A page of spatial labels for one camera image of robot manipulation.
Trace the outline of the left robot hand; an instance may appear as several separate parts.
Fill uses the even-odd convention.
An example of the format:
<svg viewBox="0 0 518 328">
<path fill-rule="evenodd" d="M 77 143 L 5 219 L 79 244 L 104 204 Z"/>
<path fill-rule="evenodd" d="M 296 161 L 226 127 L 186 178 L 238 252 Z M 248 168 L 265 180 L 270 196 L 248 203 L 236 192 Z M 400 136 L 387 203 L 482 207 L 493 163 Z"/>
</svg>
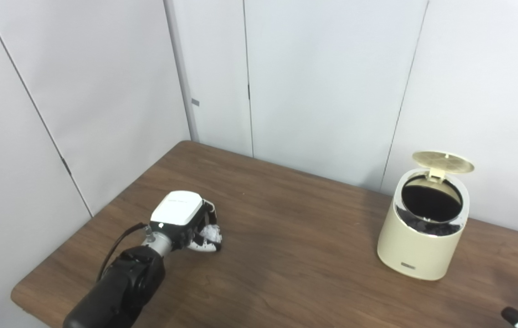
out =
<svg viewBox="0 0 518 328">
<path fill-rule="evenodd" d="M 144 245 L 162 257 L 184 248 L 219 252 L 223 237 L 215 205 L 192 191 L 172 191 L 151 214 Z"/>
</svg>

